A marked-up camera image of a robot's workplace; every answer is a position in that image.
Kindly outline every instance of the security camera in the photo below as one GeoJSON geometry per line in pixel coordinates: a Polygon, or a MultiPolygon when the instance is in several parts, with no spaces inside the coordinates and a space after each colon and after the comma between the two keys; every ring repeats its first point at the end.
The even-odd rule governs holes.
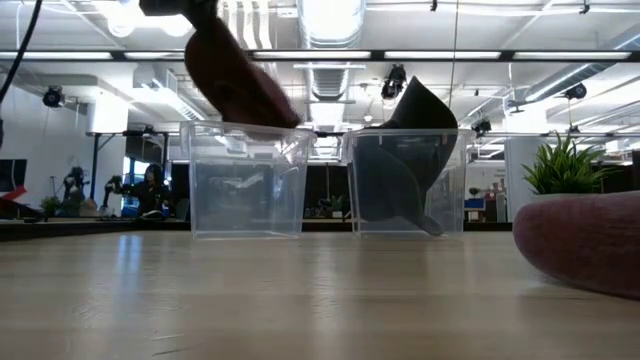
{"type": "Polygon", "coordinates": [[[564,92],[564,97],[566,97],[569,100],[584,99],[585,96],[587,96],[587,87],[584,86],[582,83],[564,92]]]}
{"type": "Polygon", "coordinates": [[[384,100],[392,100],[398,97],[404,89],[404,84],[407,82],[407,72],[404,70],[404,65],[393,64],[389,76],[384,81],[382,86],[382,98],[384,100]]]}
{"type": "Polygon", "coordinates": [[[44,93],[42,103],[49,108],[59,109],[64,106],[65,96],[62,93],[62,86],[49,86],[49,90],[44,93]]]}
{"type": "Polygon", "coordinates": [[[487,119],[482,119],[472,125],[471,130],[475,131],[478,135],[484,135],[491,131],[491,122],[487,119]]]}

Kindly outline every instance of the red object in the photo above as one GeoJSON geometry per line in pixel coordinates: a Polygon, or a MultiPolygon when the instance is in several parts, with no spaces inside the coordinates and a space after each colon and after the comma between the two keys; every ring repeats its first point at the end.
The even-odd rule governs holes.
{"type": "Polygon", "coordinates": [[[523,207],[513,235],[540,271],[569,284],[640,300],[640,191],[523,207]]]}
{"type": "Polygon", "coordinates": [[[223,121],[295,128],[300,118],[280,86],[246,57],[226,25],[212,19],[211,33],[196,32],[185,49],[193,82],[223,121]]]}
{"type": "Polygon", "coordinates": [[[15,199],[19,198],[20,196],[22,196],[22,195],[24,195],[26,193],[27,193],[27,189],[24,188],[24,185],[20,185],[15,190],[13,190],[12,192],[4,194],[0,198],[2,198],[4,200],[14,201],[15,199]]]}

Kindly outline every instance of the pink cushion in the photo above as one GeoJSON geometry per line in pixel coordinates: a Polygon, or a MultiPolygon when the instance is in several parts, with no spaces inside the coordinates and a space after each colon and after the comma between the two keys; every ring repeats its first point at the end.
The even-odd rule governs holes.
{"type": "Polygon", "coordinates": [[[540,271],[585,289],[640,299],[640,191],[527,205],[513,234],[540,271]]]}

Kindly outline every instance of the white wall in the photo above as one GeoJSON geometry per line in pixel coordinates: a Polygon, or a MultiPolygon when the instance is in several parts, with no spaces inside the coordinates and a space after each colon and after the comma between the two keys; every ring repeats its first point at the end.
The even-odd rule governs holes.
{"type": "MultiPolygon", "coordinates": [[[[88,118],[66,108],[53,110],[42,104],[42,98],[12,86],[0,109],[4,120],[4,145],[0,159],[27,159],[25,188],[27,193],[18,202],[39,208],[40,201],[53,195],[51,176],[56,187],[73,166],[86,171],[91,180],[93,138],[86,136],[88,118]]],[[[100,205],[104,183],[111,175],[122,173],[124,140],[114,139],[100,152],[96,202],[100,205]]],[[[85,187],[89,197],[90,187],[85,187]]],[[[62,197],[64,189],[58,193],[62,197]]],[[[110,201],[120,208],[119,199],[110,201]]]]}

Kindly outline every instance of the clear plastic bin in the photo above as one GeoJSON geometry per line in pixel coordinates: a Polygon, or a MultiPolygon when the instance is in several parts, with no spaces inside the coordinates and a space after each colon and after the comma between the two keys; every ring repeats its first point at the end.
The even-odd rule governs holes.
{"type": "Polygon", "coordinates": [[[345,134],[353,231],[462,232],[470,130],[364,129],[345,134]]]}
{"type": "Polygon", "coordinates": [[[180,133],[194,239],[300,235],[314,133],[221,122],[185,122],[180,133]]]}

